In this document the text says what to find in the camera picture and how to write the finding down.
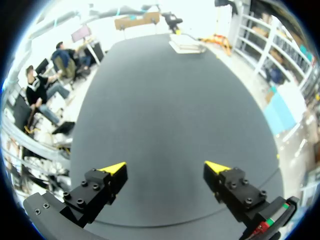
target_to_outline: white shelf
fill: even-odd
[[[268,53],[268,58],[271,59],[271,61],[280,69],[280,71],[285,75],[285,77],[292,82],[293,76],[290,75],[290,73],[273,57]]]
[[[249,15],[246,15],[246,14],[243,14],[242,16],[245,17],[246,19],[249,19],[249,20],[252,20],[252,21],[256,22],[257,24],[263,25],[263,26],[271,29],[271,25],[270,24],[268,24],[268,23],[266,23],[266,22],[264,22],[264,21],[262,21],[260,19],[257,19],[257,18],[255,18],[253,16],[249,16]]]
[[[249,41],[248,39],[245,39],[244,37],[239,36],[238,37],[241,41],[245,42],[246,44],[248,44],[250,47],[252,47],[254,50],[256,50],[258,53],[262,54],[263,50],[257,46],[256,44],[254,44],[253,42]]]
[[[261,74],[261,76],[262,76],[264,79],[267,79],[266,71],[260,69],[259,73]]]
[[[255,30],[253,30],[253,29],[251,29],[251,28],[249,28],[249,27],[247,27],[247,26],[240,25],[240,28],[242,28],[242,29],[244,29],[244,30],[247,30],[248,32],[250,32],[250,33],[258,36],[258,37],[261,38],[262,40],[265,40],[265,41],[268,40],[268,38],[266,38],[265,36],[262,36],[261,34],[257,33]]]
[[[306,55],[304,55],[301,50],[295,45],[293,44],[289,39],[283,37],[281,34],[279,34],[278,32],[276,33],[276,35],[281,38],[282,40],[284,40],[287,44],[289,44],[298,54],[300,54],[300,56],[310,65],[311,62],[309,61],[309,59],[307,58]]]
[[[283,51],[277,44],[275,44],[274,42],[272,43],[272,47],[274,47],[275,49],[277,49],[279,51],[279,53],[281,53],[294,67],[295,69],[297,69],[297,71],[301,74],[302,77],[305,76],[304,71],[302,71],[302,69],[298,66],[298,64],[285,52]]]
[[[256,66],[257,66],[257,61],[256,61],[253,57],[248,56],[246,53],[244,53],[243,51],[241,51],[241,50],[238,49],[238,48],[234,48],[234,50],[235,50],[239,55],[241,55],[241,57],[243,57],[245,60],[247,60],[253,67],[256,67]]]

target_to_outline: person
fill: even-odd
[[[26,77],[28,86],[25,90],[25,95],[30,107],[38,110],[54,125],[59,126],[59,118],[46,105],[47,100],[50,99],[56,92],[58,92],[68,104],[71,101],[70,92],[65,89],[59,82],[54,83],[48,90],[45,86],[47,83],[52,83],[57,74],[49,77],[37,75],[34,67],[30,65],[26,69]]]
[[[68,55],[70,56],[70,58],[76,62],[77,59],[74,57],[75,54],[78,53],[79,49],[73,50],[73,49],[69,49],[69,48],[65,48],[64,43],[62,41],[60,41],[55,48],[57,50],[64,50],[68,53]],[[91,57],[90,56],[80,56],[78,58],[79,64],[83,65],[83,69],[86,71],[87,74],[90,73],[90,64],[91,64]]]

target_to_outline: computer monitor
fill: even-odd
[[[49,65],[48,60],[45,58],[42,60],[42,62],[39,64],[39,66],[36,67],[35,72],[37,74],[44,74],[46,72],[47,66]]]
[[[91,30],[87,25],[84,25],[83,27],[81,27],[80,29],[78,29],[77,31],[75,31],[74,33],[71,34],[72,37],[72,41],[75,43],[85,37],[88,37],[91,35]]]

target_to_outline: man sitting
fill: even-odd
[[[59,82],[54,83],[48,90],[45,86],[47,83],[52,83],[57,75],[42,77],[37,75],[34,71],[34,67],[30,65],[26,69],[26,77],[28,81],[28,86],[26,88],[25,94],[27,101],[32,109],[38,108],[38,110],[54,125],[59,126],[59,118],[47,107],[46,102],[50,99],[56,92],[58,92],[66,101],[69,103],[71,98],[70,92],[65,89]]]
[[[65,48],[64,43],[61,41],[59,42],[55,48],[58,50],[63,50],[66,51],[69,55],[69,57],[76,63],[76,65],[81,65],[83,66],[84,72],[86,74],[90,74],[90,64],[91,64],[91,58],[90,56],[80,56],[80,57],[75,57],[75,54],[78,53],[79,49],[73,50],[69,48]]]
[[[53,61],[54,69],[56,72],[62,71],[62,76],[66,78],[74,78],[76,75],[76,64],[70,58],[67,51],[57,48],[53,52],[51,60]]]

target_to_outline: chair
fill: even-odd
[[[62,70],[61,81],[65,85],[70,84],[72,90],[74,90],[73,84],[77,79],[87,79],[84,70],[81,66],[77,66],[72,58],[69,59],[67,67],[63,65],[59,56],[53,59],[53,63],[58,69]]]

